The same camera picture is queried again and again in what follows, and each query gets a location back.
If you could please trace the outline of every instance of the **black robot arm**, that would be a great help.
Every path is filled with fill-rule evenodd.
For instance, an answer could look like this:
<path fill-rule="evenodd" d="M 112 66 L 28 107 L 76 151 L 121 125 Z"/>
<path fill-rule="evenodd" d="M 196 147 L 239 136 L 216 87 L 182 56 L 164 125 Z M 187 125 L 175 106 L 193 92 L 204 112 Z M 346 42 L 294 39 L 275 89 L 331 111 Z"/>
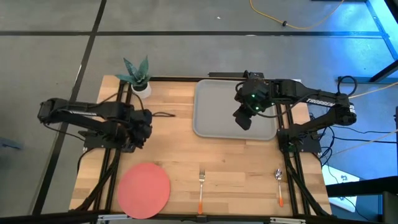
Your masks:
<path fill-rule="evenodd" d="M 274 104 L 296 105 L 304 102 L 329 107 L 329 111 L 304 124 L 293 124 L 288 129 L 278 132 L 279 142 L 284 144 L 297 143 L 304 134 L 312 133 L 334 124 L 343 126 L 356 122 L 354 106 L 348 96 L 342 93 L 330 93 L 305 87 L 294 80 L 264 80 L 247 75 L 248 79 L 236 85 L 235 100 L 241 103 L 233 116 L 240 127 L 250 128 L 252 116 L 266 118 L 282 116 L 264 116 L 264 112 Z"/>
<path fill-rule="evenodd" d="M 85 137 L 87 148 L 108 147 L 134 152 L 136 147 L 142 149 L 152 132 L 149 110 L 136 111 L 133 105 L 121 102 L 95 104 L 52 98 L 40 104 L 37 117 L 44 124 L 65 122 L 87 128 L 87 131 L 79 131 Z"/>

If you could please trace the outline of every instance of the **yellow cable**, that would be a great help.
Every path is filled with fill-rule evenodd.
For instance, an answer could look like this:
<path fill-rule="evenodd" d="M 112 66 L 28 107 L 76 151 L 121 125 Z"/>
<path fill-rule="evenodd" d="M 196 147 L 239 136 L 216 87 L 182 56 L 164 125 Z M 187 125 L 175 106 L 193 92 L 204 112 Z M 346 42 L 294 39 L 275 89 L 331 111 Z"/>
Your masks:
<path fill-rule="evenodd" d="M 386 134 L 386 135 L 383 135 L 383 136 L 381 136 L 381 137 L 379 137 L 379 138 L 377 138 L 377 139 L 375 139 L 375 140 L 367 141 L 367 142 L 364 142 L 364 143 L 362 143 L 362 144 L 359 144 L 359 145 L 356 145 L 356 146 L 353 146 L 353 147 L 349 147 L 349 148 L 347 148 L 347 149 L 344 149 L 344 150 L 342 150 L 342 151 L 340 151 L 340 152 L 336 152 L 336 153 L 334 153 L 332 156 L 337 155 L 337 154 L 340 154 L 340 153 L 345 152 L 345 151 L 348 151 L 348 150 L 356 149 L 357 147 L 361 147 L 361 146 L 364 146 L 364 145 L 366 145 L 366 144 L 370 144 L 370 143 L 372 143 L 372 142 L 378 141 L 378 140 L 380 140 L 380 139 L 383 139 L 383 138 L 385 138 L 385 137 L 387 137 L 387 136 L 390 136 L 391 134 L 394 134 L 394 133 L 397 133 L 397 132 L 398 132 L 398 129 L 396 129 L 395 131 L 391 131 L 390 133 L 388 133 L 388 134 Z"/>
<path fill-rule="evenodd" d="M 294 28 L 294 29 L 311 29 L 311 28 L 313 28 L 313 27 L 319 26 L 322 22 L 325 22 L 333 13 L 335 13 L 335 11 L 342 5 L 343 2 L 344 2 L 344 0 L 341 0 L 341 2 L 339 3 L 339 5 L 337 5 L 337 6 L 335 7 L 334 10 L 332 10 L 332 11 L 331 11 L 327 16 L 325 16 L 321 21 L 317 22 L 316 24 L 314 24 L 314 25 L 312 25 L 312 26 L 309 26 L 309 27 L 297 27 L 297 26 L 290 25 L 290 24 L 288 24 L 288 23 L 286 23 L 286 26 L 291 27 L 291 28 Z M 250 6 L 251 6 L 251 8 L 252 8 L 256 13 L 258 13 L 258 14 L 260 14 L 260 15 L 262 15 L 262 16 L 265 16 L 265 17 L 267 17 L 267 18 L 270 18 L 270 19 L 272 19 L 272 20 L 274 20 L 274 21 L 277 21 L 278 23 L 280 23 L 280 24 L 283 25 L 283 23 L 284 23 L 283 21 L 280 21 L 280 20 L 276 19 L 275 17 L 272 17 L 272 16 L 270 16 L 270 15 L 267 15 L 267 14 L 265 14 L 265 13 L 263 13 L 263 12 L 260 12 L 260 11 L 258 11 L 257 9 L 255 9 L 254 6 L 253 6 L 252 0 L 250 0 Z"/>
<path fill-rule="evenodd" d="M 366 94 L 369 94 L 369 93 L 374 93 L 375 91 L 385 90 L 386 88 L 390 88 L 390 87 L 392 87 L 392 86 L 394 86 L 396 84 L 398 84 L 398 82 L 390 84 L 390 85 L 382 87 L 382 88 L 378 88 L 377 90 L 367 91 L 365 93 L 361 93 L 361 94 L 358 94 L 358 95 L 350 96 L 349 99 L 356 98 L 356 97 L 359 97 L 359 96 L 363 96 L 363 95 L 366 95 Z"/>

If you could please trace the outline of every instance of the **pink plate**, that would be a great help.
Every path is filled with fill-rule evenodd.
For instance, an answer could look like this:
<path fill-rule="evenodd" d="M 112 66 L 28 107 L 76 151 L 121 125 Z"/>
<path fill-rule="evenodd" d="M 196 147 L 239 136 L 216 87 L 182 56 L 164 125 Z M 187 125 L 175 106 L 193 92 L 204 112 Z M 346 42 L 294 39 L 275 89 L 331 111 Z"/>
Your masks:
<path fill-rule="evenodd" d="M 166 172 L 153 163 L 130 168 L 120 180 L 118 202 L 133 218 L 150 218 L 158 214 L 170 197 L 170 180 Z"/>

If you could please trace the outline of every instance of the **plastic tray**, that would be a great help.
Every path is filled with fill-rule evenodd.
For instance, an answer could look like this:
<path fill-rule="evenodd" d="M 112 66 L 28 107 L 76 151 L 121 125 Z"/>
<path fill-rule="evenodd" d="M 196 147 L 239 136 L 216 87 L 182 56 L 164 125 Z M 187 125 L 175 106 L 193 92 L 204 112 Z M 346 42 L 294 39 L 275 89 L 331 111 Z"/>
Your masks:
<path fill-rule="evenodd" d="M 253 116 L 249 130 L 235 122 L 233 113 L 240 103 L 234 100 L 235 86 L 239 82 L 202 80 L 195 90 L 193 130 L 202 137 L 270 140 L 276 135 L 276 118 Z M 275 106 L 266 109 L 265 115 L 275 115 Z"/>

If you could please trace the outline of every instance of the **fork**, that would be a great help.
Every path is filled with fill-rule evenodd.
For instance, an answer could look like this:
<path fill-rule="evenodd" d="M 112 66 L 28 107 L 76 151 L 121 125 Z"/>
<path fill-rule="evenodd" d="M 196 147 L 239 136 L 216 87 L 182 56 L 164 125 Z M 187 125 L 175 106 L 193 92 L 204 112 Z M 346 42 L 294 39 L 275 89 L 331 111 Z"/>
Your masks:
<path fill-rule="evenodd" d="M 201 202 L 201 195 L 203 190 L 203 183 L 205 182 L 205 170 L 199 170 L 199 182 L 200 182 L 200 195 L 199 195 L 199 207 L 198 207 L 198 214 L 201 215 L 203 213 L 203 207 Z"/>

